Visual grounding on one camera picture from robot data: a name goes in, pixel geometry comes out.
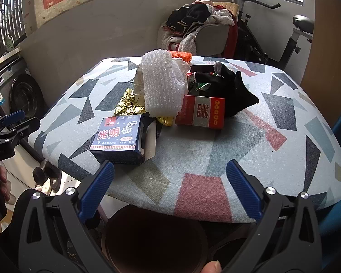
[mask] orange mesh net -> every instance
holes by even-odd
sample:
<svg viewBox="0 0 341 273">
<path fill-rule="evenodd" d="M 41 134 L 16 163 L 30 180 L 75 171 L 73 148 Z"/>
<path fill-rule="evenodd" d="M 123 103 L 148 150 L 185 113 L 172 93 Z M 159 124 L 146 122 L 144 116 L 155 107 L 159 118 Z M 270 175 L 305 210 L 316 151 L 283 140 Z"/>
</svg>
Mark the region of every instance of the orange mesh net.
<svg viewBox="0 0 341 273">
<path fill-rule="evenodd" d="M 178 52 L 178 51 L 170 51 L 168 50 L 168 52 L 170 52 L 172 54 L 172 58 L 181 58 L 183 59 L 186 63 L 190 63 L 191 59 L 192 59 L 192 54 L 188 53 L 188 52 Z"/>
</svg>

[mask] bubble wrap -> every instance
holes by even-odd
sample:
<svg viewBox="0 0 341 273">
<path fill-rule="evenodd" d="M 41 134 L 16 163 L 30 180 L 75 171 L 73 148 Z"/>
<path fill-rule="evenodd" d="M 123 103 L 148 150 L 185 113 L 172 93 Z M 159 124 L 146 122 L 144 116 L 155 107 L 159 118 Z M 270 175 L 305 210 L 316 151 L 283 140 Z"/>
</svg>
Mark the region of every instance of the bubble wrap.
<svg viewBox="0 0 341 273">
<path fill-rule="evenodd" d="M 141 59 L 145 110 L 150 117 L 176 116 L 182 109 L 187 80 L 166 50 L 150 51 Z"/>
</svg>

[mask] blue box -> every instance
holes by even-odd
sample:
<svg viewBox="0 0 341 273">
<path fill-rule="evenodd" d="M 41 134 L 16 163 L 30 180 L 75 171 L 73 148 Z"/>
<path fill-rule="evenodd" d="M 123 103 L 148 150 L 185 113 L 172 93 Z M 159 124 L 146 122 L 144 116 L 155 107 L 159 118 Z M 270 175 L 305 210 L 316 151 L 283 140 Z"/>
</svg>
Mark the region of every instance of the blue box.
<svg viewBox="0 0 341 273">
<path fill-rule="evenodd" d="M 97 161 L 118 164 L 144 162 L 142 115 L 104 118 L 90 147 Z"/>
</svg>

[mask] bike seat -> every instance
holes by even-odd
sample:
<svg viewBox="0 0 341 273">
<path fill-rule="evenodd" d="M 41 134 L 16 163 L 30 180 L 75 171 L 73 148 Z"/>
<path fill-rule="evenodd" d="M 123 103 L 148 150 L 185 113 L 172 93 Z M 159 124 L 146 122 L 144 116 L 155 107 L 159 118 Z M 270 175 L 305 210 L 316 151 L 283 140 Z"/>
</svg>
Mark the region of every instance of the bike seat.
<svg viewBox="0 0 341 273">
<path fill-rule="evenodd" d="M 302 32 L 313 34 L 313 28 L 315 27 L 315 22 L 310 20 L 308 17 L 302 15 L 293 16 L 293 24 L 296 28 L 299 28 Z"/>
</svg>

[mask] human hand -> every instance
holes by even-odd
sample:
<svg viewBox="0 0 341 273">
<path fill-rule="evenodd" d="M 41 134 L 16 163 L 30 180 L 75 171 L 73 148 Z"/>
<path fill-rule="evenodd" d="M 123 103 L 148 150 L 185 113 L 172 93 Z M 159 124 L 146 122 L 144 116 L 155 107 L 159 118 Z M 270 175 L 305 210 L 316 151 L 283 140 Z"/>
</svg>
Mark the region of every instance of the human hand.
<svg viewBox="0 0 341 273">
<path fill-rule="evenodd" d="M 3 194 L 6 203 L 14 204 L 15 197 L 10 194 L 11 182 L 8 180 L 8 172 L 6 171 L 4 163 L 0 162 L 0 191 Z"/>
<path fill-rule="evenodd" d="M 222 268 L 221 268 L 221 264 L 219 261 L 212 261 L 207 263 L 201 273 L 221 273 Z"/>
</svg>

